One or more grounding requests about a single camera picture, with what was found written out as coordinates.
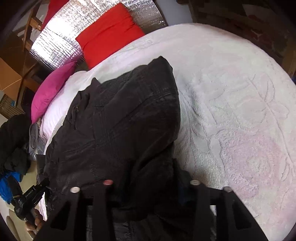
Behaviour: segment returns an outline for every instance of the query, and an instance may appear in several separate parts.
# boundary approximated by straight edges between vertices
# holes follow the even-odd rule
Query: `blue fabric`
[[[8,204],[12,201],[12,193],[7,182],[9,176],[13,176],[18,182],[20,182],[21,175],[17,172],[5,172],[0,177],[0,196]]]

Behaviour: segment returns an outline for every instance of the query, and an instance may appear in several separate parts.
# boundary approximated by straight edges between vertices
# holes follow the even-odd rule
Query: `white blanket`
[[[183,24],[147,34],[78,73],[79,89],[93,77],[103,83],[158,56],[173,67],[179,90],[175,157],[182,168],[209,187],[231,186],[267,238],[282,240],[296,221],[294,83],[251,42],[211,26]],[[68,94],[67,104],[76,93]]]

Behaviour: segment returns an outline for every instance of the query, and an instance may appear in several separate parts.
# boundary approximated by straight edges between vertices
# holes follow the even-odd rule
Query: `magenta pillow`
[[[43,81],[37,90],[31,106],[32,123],[46,112],[53,98],[60,91],[66,80],[74,73],[76,62],[65,64],[52,73]]]

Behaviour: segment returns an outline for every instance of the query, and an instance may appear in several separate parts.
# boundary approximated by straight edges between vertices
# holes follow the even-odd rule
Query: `silver foil sheet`
[[[75,38],[119,2],[145,33],[166,26],[152,0],[70,0],[48,22],[31,53],[50,69],[80,59],[83,53]]]

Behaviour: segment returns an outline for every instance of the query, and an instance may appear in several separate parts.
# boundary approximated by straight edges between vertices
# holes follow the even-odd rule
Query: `red fabric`
[[[133,22],[124,5],[119,3],[83,30],[76,40],[83,50],[89,69],[92,69],[116,51],[144,35],[144,32]]]
[[[48,5],[48,11],[44,22],[42,24],[41,31],[45,28],[47,23],[52,19],[52,17],[67,3],[69,0],[50,0]]]

